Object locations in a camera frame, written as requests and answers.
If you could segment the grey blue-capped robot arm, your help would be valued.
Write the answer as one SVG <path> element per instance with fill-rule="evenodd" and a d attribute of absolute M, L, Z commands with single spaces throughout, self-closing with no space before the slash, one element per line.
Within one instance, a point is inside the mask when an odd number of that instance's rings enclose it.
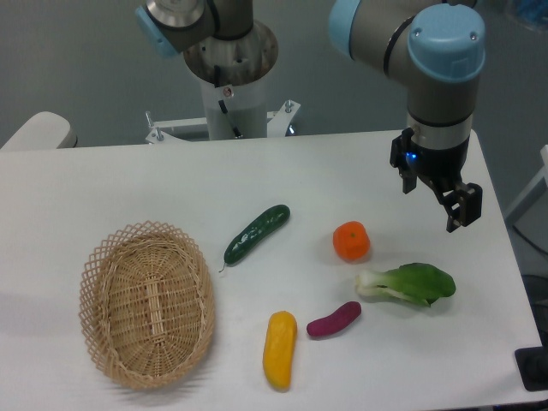
<path fill-rule="evenodd" d="M 250 1 L 146 1 L 136 19 L 158 53 L 182 56 L 200 82 L 212 140 L 285 134 L 289 118 L 267 116 L 264 80 L 278 44 Z M 331 43 L 406 87 L 406 128 L 390 164 L 404 193 L 426 184 L 445 209 L 448 231 L 481 214 L 482 190 L 465 183 L 465 163 L 480 73 L 485 24 L 472 1 L 337 1 Z"/>

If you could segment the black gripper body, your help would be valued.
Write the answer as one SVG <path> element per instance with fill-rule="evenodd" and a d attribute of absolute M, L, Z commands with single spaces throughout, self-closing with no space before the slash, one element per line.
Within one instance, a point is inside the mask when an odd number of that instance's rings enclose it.
<path fill-rule="evenodd" d="M 401 171 L 411 170 L 433 192 L 439 185 L 444 191 L 455 182 L 462 182 L 461 170 L 466 161 L 469 138 L 461 144 L 445 149 L 431 149 L 415 143 L 414 130 L 405 128 L 391 142 L 390 165 Z"/>

